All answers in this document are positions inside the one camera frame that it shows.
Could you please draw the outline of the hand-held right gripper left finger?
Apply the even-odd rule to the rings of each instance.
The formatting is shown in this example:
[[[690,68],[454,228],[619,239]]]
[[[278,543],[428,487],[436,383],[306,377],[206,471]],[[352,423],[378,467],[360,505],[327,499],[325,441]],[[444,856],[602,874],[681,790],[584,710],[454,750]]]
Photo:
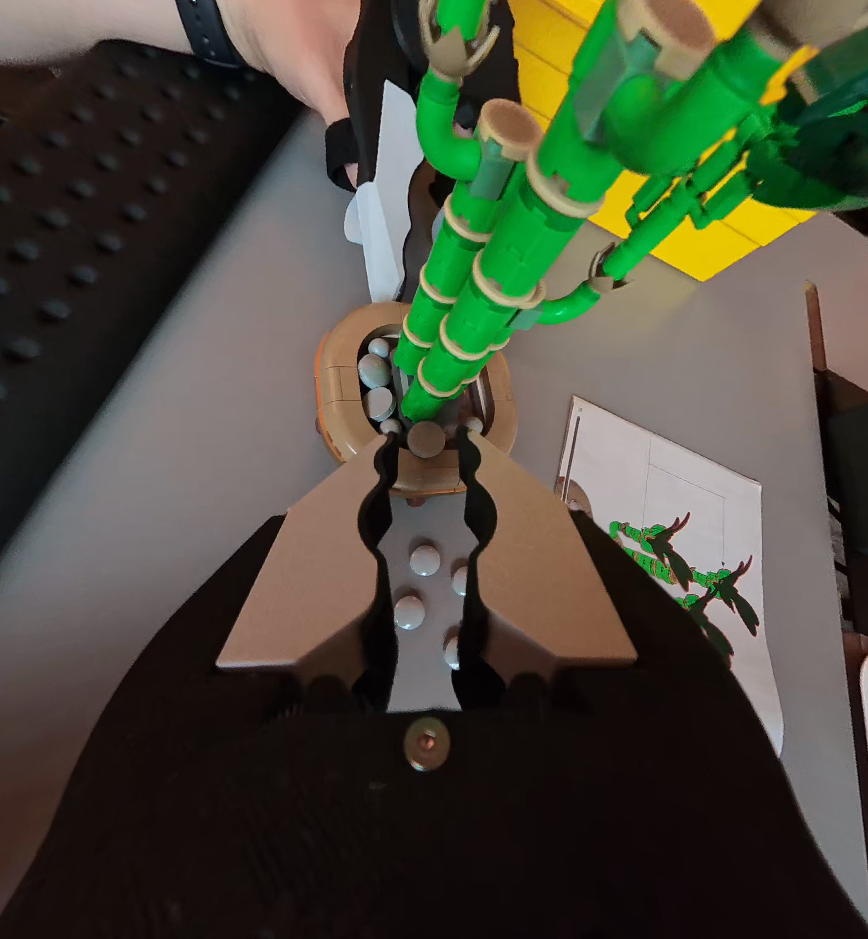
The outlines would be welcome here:
[[[220,671],[280,673],[302,687],[333,678],[366,710],[388,709],[397,639],[380,545],[398,456],[396,435],[369,440],[280,518]]]

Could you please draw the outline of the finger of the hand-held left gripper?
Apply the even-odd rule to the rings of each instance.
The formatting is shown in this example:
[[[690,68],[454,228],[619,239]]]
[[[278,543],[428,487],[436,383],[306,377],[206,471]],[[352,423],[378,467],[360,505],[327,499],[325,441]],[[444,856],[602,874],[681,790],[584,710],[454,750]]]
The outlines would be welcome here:
[[[404,285],[404,248],[411,228],[409,187],[424,160],[416,106],[408,91],[385,80],[375,168],[355,200],[370,299],[396,298]]]

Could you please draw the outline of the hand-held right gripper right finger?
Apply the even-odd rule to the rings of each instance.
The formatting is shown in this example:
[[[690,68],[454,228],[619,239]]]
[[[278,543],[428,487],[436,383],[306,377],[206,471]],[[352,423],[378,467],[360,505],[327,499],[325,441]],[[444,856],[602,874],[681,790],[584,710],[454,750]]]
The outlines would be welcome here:
[[[457,632],[455,694],[495,707],[522,676],[633,667],[638,652],[567,506],[482,434],[457,440],[475,537]]]

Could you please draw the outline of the cluster of white lego pebbles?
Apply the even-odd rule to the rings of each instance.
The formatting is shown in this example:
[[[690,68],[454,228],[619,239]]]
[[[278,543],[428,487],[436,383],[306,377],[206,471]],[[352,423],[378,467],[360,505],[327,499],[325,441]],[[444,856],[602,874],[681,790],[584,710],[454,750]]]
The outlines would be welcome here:
[[[440,571],[440,551],[433,544],[421,544],[410,554],[409,568],[420,578],[433,577]],[[453,594],[464,601],[466,598],[468,566],[461,560],[451,569],[450,584]],[[393,620],[396,628],[402,631],[418,629],[427,616],[424,600],[418,593],[404,593],[395,600],[393,605]],[[444,662],[451,671],[460,669],[459,663],[459,633],[460,624],[448,628],[442,640],[442,653]]]

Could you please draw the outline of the green lego bamboo plant model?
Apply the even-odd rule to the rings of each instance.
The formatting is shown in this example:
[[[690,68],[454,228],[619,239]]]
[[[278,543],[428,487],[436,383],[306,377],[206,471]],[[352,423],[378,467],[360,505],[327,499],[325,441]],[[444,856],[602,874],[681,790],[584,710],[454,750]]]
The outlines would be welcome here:
[[[429,11],[404,285],[345,317],[315,361],[318,428],[341,463],[485,388],[485,433],[509,452],[514,333],[589,313],[686,220],[704,229],[748,199],[868,205],[868,2],[761,2],[723,42],[695,2],[603,2],[547,130],[489,100],[472,132],[446,100],[476,57],[456,15],[431,41]],[[783,97],[763,103],[781,70]],[[643,183],[620,239],[589,218],[624,172]]]

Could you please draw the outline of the lego instruction booklet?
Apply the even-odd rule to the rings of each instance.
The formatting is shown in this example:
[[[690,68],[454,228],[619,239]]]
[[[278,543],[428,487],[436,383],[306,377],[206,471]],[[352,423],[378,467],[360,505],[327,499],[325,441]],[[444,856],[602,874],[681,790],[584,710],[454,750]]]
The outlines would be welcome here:
[[[760,484],[573,396],[555,494],[685,609],[782,752],[764,618]]]

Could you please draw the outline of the person's left hand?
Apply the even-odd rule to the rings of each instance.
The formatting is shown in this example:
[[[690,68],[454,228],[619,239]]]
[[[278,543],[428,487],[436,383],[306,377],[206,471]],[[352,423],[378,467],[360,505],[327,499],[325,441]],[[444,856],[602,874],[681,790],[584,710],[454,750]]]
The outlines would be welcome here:
[[[221,1],[218,8],[247,65],[274,77],[326,125],[348,117],[344,59],[359,1]]]

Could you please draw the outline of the black wristband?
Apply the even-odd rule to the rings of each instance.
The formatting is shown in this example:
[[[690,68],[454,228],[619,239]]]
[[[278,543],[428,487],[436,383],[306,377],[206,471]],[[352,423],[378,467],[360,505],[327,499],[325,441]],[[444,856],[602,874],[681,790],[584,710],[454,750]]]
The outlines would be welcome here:
[[[196,58],[228,69],[247,67],[229,38],[217,1],[176,1],[175,4]]]

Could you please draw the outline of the stacked yellow storage bins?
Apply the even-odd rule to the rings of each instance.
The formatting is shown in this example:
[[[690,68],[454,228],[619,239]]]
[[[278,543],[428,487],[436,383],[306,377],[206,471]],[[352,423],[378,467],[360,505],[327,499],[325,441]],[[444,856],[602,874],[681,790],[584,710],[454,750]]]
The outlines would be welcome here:
[[[718,41],[728,40],[755,9],[756,1],[697,1]],[[572,61],[598,14],[601,1],[510,1],[514,53],[519,64],[522,102],[547,130],[568,90]],[[785,91],[781,70],[769,82],[763,103]],[[612,185],[593,224],[617,238],[629,234],[626,212],[643,177],[624,172]],[[763,205],[748,199],[726,218],[697,229],[686,220],[652,255],[700,282],[766,247],[815,216],[814,211]]]

